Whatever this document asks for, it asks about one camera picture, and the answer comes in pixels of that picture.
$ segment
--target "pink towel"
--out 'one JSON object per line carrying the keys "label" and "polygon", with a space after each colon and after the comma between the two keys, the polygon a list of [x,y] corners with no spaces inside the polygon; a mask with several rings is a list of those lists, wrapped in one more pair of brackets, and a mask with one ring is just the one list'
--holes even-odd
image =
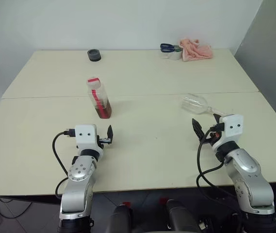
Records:
{"label": "pink towel", "polygon": [[183,39],[179,43],[183,48],[183,61],[195,61],[201,59],[212,58],[212,50],[209,45],[199,45],[199,40]]}

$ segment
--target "black cable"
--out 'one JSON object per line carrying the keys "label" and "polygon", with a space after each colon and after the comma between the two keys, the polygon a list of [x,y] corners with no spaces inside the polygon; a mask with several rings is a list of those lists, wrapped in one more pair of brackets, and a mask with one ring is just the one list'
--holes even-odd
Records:
{"label": "black cable", "polygon": [[10,202],[13,201],[13,200],[3,201],[3,200],[1,200],[1,198],[0,198],[0,201],[3,202],[3,203],[10,203]]}
{"label": "black cable", "polygon": [[202,190],[202,188],[201,188],[200,185],[199,185],[199,179],[200,179],[200,177],[202,177],[208,184],[211,184],[212,187],[216,187],[216,188],[219,189],[220,191],[223,191],[223,192],[226,193],[225,190],[223,190],[223,189],[221,189],[221,188],[219,188],[219,187],[213,185],[213,184],[212,184],[210,181],[208,181],[208,179],[204,176],[205,174],[207,174],[207,173],[209,173],[209,172],[212,172],[212,171],[215,171],[215,170],[220,169],[220,168],[224,165],[223,162],[222,162],[219,166],[217,166],[217,167],[208,169],[208,170],[206,170],[206,171],[204,171],[204,172],[201,171],[201,167],[200,167],[200,151],[201,151],[202,145],[203,145],[204,141],[206,140],[207,136],[209,135],[210,131],[211,131],[211,130],[208,130],[208,131],[206,132],[206,134],[204,135],[204,137],[201,139],[201,141],[200,141],[200,143],[199,143],[198,150],[197,150],[197,167],[198,167],[198,170],[199,170],[199,175],[198,175],[197,178],[196,178],[196,185],[197,185],[198,190],[202,193],[202,195],[203,195],[204,197],[206,197],[207,199],[209,199],[209,200],[211,200],[211,201],[213,201],[213,202],[216,202],[216,203],[218,203],[218,204],[220,204],[220,205],[222,205],[222,206],[225,206],[225,207],[227,207],[227,208],[233,210],[234,212],[236,212],[236,213],[238,214],[239,223],[238,223],[238,226],[237,226],[236,233],[240,233],[240,232],[241,232],[241,228],[242,228],[242,215],[241,215],[240,211],[235,210],[234,208],[230,207],[229,205],[226,205],[226,204],[224,204],[224,203],[222,203],[222,202],[220,202],[220,201],[218,201],[218,200],[215,200],[215,199],[209,197],[207,194],[205,194],[205,192]]}
{"label": "black cable", "polygon": [[56,196],[56,198],[58,198],[59,200],[61,200],[61,196],[58,194],[58,188],[59,188],[60,185],[61,185],[64,181],[66,181],[67,179],[68,179],[68,177],[65,177],[63,180],[61,180],[61,181],[59,182],[59,184],[58,184],[57,187],[56,187],[55,196]]}
{"label": "black cable", "polygon": [[57,138],[58,138],[60,135],[63,135],[63,134],[65,134],[65,133],[64,133],[64,132],[61,132],[61,133],[59,133],[59,134],[57,134],[57,135],[55,136],[54,140],[52,141],[52,151],[54,152],[54,155],[55,155],[56,159],[58,160],[58,162],[59,162],[61,168],[63,169],[63,171],[65,172],[65,174],[68,175],[68,172],[66,171],[66,168],[65,168],[65,166],[63,165],[63,163],[61,162],[59,156],[57,155],[56,149],[55,149],[55,143],[56,143]]}
{"label": "black cable", "polygon": [[197,167],[198,167],[198,171],[199,171],[199,174],[201,175],[201,177],[205,180],[205,182],[207,182],[208,185],[210,185],[211,187],[225,193],[226,195],[236,199],[236,197],[234,195],[232,195],[231,193],[219,188],[218,186],[215,186],[214,184],[212,184],[203,174],[202,170],[201,170],[201,166],[200,166],[200,151],[201,151],[201,148],[202,148],[202,145],[204,143],[204,141],[206,140],[207,136],[209,135],[209,133],[211,132],[211,130],[208,130],[205,134],[205,136],[201,139],[201,142],[199,144],[199,147],[198,147],[198,151],[197,151]]}
{"label": "black cable", "polygon": [[31,205],[32,205],[32,202],[27,206],[27,208],[26,208],[21,214],[19,214],[19,215],[17,215],[17,216],[9,217],[9,216],[5,216],[5,215],[2,214],[1,212],[0,212],[0,215],[1,215],[3,218],[14,219],[14,218],[17,218],[17,217],[19,217],[19,216],[22,216],[22,215],[29,209],[29,207],[30,207]]}

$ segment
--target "scissors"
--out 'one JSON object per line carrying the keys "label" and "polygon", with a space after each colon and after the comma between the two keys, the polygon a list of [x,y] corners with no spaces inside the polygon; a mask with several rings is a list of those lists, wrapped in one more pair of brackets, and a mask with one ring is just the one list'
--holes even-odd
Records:
{"label": "scissors", "polygon": [[174,52],[175,51],[175,46],[170,45],[170,44],[161,44],[161,52]]}

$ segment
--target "red liquid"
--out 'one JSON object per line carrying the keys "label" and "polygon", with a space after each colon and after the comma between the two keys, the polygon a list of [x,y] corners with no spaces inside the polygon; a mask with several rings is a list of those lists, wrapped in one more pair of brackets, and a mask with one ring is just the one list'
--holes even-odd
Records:
{"label": "red liquid", "polygon": [[96,111],[98,113],[98,116],[101,119],[108,119],[108,118],[110,118],[111,113],[112,113],[112,108],[111,108],[109,100],[107,100],[107,104],[104,107],[105,108],[103,108],[103,111],[101,111],[100,109],[98,109],[97,106],[95,107],[95,109],[96,109]]}

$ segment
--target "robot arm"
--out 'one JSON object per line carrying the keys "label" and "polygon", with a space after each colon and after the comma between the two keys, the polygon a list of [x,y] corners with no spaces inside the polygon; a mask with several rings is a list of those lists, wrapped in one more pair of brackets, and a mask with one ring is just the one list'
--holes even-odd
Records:
{"label": "robot arm", "polygon": [[[262,176],[259,163],[236,143],[243,132],[243,116],[214,117],[217,124],[210,128],[211,137],[206,143],[212,145],[217,159],[224,162],[234,183],[239,207],[245,217],[245,232],[276,233],[273,190]],[[201,140],[204,133],[194,119],[193,127]]]}
{"label": "robot arm", "polygon": [[108,138],[100,139],[95,125],[77,125],[71,135],[76,137],[78,156],[68,172],[60,206],[59,233],[90,232],[94,225],[90,218],[93,186],[96,182],[97,162],[103,156],[103,144],[112,143],[113,132],[108,128]]}

